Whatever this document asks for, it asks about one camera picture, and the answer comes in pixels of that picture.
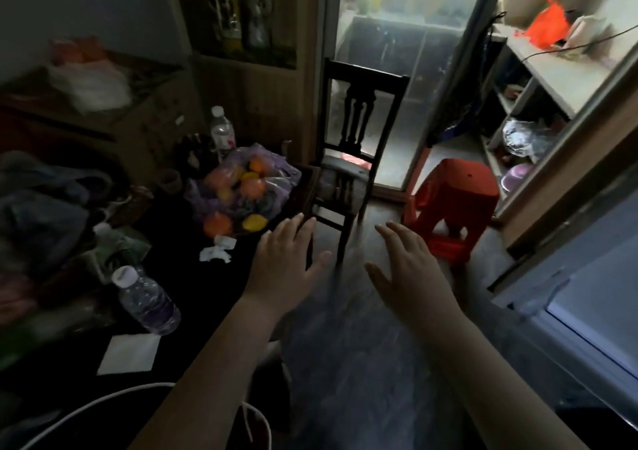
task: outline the purple plastic bag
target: purple plastic bag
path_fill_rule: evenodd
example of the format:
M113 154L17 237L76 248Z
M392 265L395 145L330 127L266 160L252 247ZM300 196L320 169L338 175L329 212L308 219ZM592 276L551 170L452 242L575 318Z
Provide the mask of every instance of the purple plastic bag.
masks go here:
M266 173L262 180L266 182L266 192L257 200L250 200L241 195L239 186L241 174L250 171L249 165L254 157L259 157L265 165ZM216 170L228 173L233 181L230 191L225 192L225 201L218 197L220 190L216 192L204 180L188 180L184 198L193 206L197 222L203 223L206 217L217 212L229 216L233 221L235 235L247 233L242 222L249 215L258 214L268 221L273 220L287 202L292 188L301 179L301 172L283 156L276 155L257 143L251 147L236 149L213 171Z

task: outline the bottle cap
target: bottle cap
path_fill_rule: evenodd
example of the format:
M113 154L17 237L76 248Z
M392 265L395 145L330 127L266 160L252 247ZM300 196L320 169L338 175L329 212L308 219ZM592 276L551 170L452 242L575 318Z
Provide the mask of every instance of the bottle cap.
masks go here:
M126 289L126 287L131 287L137 280L140 278L140 275L135 270L135 267L130 265L125 265L116 269L111 276L111 280L113 284L120 287L121 289Z
M221 118L224 116L224 108L221 106L213 106L211 112L214 118Z
M95 235L104 235L111 230L113 230L113 227L111 227L111 225L109 225L107 222L100 222L93 227L93 233Z

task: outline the stool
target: stool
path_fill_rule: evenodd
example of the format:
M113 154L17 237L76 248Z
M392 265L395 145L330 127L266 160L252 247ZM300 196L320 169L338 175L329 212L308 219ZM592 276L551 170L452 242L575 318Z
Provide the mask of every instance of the stool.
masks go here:
M446 158L410 197L403 224L425 240L435 257L446 259L451 266L462 265L470 260L498 199L497 181L490 168L474 161ZM448 227L448 236L432 233L441 220ZM462 239L464 227L467 236Z

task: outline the white cable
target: white cable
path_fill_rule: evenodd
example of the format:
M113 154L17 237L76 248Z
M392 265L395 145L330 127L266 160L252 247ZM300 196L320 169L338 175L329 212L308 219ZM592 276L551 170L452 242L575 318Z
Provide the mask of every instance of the white cable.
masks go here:
M100 397L97 400L93 400L92 402L87 403L84 406L80 406L80 408L70 412L68 415L66 415L65 417L63 417L59 421L56 421L50 427L48 427L46 430L44 430L43 432L39 433L38 435L36 435L32 439L30 439L26 443L26 445L24 445L22 448L20 448L20 450L28 450L28 449L30 449L32 446L34 446L36 443L38 443L41 439L43 439L48 434L50 434L53 430L55 430L57 427L59 427L62 423L66 422L66 421L69 421L74 416L82 413L84 410L86 410L88 408L91 408L92 406L97 405L98 403L105 402L107 400L110 400L111 398L119 397L121 395L125 395L126 393L132 393L133 391L137 391L137 390L148 390L150 388L172 388L174 386L175 386L175 383L168 383L168 382L140 384L139 386L132 386L131 388L126 388L125 390L116 391L115 393L111 393L110 395L105 395L104 397ZM257 417L260 420L262 420L264 422L264 424L266 425L266 430L268 431L268 450L271 450L272 449L272 433L270 432L270 425L268 424L268 420L266 419L264 414L262 412L260 412L257 408L255 408L254 406L252 406L252 405L250 405L250 404L248 404L246 402L242 402L242 406L244 408L248 408L249 410L255 412L255 414L257 414Z

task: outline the black table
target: black table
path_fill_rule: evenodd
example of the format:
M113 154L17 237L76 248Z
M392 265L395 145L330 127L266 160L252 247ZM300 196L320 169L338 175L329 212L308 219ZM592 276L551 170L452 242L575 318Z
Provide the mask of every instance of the black table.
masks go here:
M299 168L302 179L271 227L299 212L306 216L311 212L319 168ZM180 309L182 320L179 327L162 337L150 372L96 376L111 336L145 332L123 311L122 322L115 326L66 338L27 355L0 374L0 387L17 393L25 400L21 417L53 409L62 409L66 414L124 388L151 382L176 382L241 296L260 234L240 237L235 249L230 252L232 261L228 264L219 259L200 262L200 251L211 246L212 241L193 222L191 208L181 197L158 199L135 228L145 234L153 245L144 261L144 268L164 287ZM77 423L68 426L74 432L81 427L86 435L97 431L102 436L91 442L94 446L125 447L155 411L167 390L145 390L144 393L155 394L140 398L133 393L130 397L100 404L95 411L87 412L78 417ZM55 438L67 441L62 438L68 437L62 431L65 426L60 428Z

